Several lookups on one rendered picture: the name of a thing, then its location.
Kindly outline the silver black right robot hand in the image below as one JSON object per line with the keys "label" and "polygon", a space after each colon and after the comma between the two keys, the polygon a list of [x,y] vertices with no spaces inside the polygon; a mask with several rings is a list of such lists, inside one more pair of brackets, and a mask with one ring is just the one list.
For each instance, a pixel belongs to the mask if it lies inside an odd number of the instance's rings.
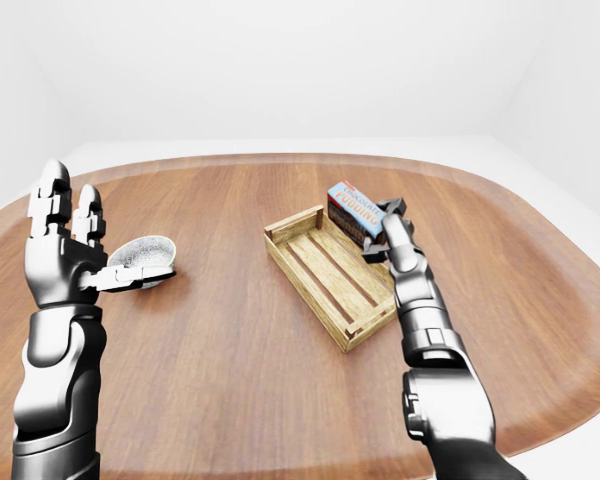
{"label": "silver black right robot hand", "polygon": [[386,214],[382,219],[385,240],[373,243],[367,236],[362,257],[369,263],[390,262],[390,273],[395,282],[406,278],[433,279],[432,270],[423,251],[413,239],[414,225],[404,218],[407,205],[402,197],[381,200],[377,206]]}

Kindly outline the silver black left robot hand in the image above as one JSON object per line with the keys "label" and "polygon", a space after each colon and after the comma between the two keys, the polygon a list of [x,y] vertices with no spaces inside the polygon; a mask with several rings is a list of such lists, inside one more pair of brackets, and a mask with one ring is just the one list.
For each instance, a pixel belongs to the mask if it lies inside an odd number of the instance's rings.
{"label": "silver black left robot hand", "polygon": [[84,185],[77,209],[71,196],[67,168],[48,161],[30,195],[31,234],[24,256],[26,280],[39,308],[93,304],[101,291],[137,289],[175,275],[170,266],[109,266],[100,243],[106,222],[98,190]]}

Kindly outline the chocolate pudding box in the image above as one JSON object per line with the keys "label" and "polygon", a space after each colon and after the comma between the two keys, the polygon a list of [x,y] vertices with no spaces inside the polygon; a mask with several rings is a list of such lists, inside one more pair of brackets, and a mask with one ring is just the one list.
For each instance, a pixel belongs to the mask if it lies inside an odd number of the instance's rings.
{"label": "chocolate pudding box", "polygon": [[367,237],[372,243],[385,241],[382,219],[386,213],[347,181],[327,191],[329,218],[358,246]]}

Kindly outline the wooden slat tray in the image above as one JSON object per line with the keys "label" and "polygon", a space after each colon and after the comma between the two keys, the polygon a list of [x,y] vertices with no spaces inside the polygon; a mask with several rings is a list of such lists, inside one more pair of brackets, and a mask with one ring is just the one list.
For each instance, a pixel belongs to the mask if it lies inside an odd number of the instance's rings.
{"label": "wooden slat tray", "polygon": [[389,323],[396,307],[383,264],[368,265],[361,249],[316,205],[264,229],[269,255],[348,352]]}

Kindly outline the speckled grey bowl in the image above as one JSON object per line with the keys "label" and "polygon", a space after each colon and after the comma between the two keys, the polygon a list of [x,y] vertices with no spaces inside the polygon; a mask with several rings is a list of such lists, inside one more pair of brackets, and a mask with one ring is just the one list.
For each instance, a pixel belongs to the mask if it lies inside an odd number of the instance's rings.
{"label": "speckled grey bowl", "polygon": [[127,269],[164,267],[169,268],[171,273],[167,276],[149,277],[144,280],[127,281],[124,285],[110,283],[104,291],[115,292],[131,289],[151,288],[163,280],[175,276],[176,246],[174,242],[165,236],[149,235],[136,238],[119,247],[109,258],[108,266],[122,265]]}

